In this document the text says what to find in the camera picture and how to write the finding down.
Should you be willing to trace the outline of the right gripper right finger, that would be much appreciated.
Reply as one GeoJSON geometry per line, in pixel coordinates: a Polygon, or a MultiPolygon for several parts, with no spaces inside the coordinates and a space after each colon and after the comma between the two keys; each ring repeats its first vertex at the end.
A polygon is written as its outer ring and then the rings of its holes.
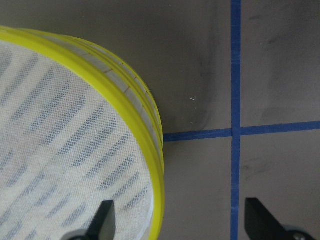
{"type": "Polygon", "coordinates": [[[293,239],[258,198],[246,198],[244,205],[244,229],[250,240],[293,239]]]}

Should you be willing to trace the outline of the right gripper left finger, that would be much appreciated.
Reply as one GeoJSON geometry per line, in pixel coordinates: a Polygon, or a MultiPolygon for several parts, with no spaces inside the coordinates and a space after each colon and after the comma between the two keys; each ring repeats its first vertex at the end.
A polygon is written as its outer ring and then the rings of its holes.
{"type": "Polygon", "coordinates": [[[116,214],[113,200],[101,202],[94,215],[88,230],[84,235],[85,240],[113,240],[116,235],[116,214]]]}

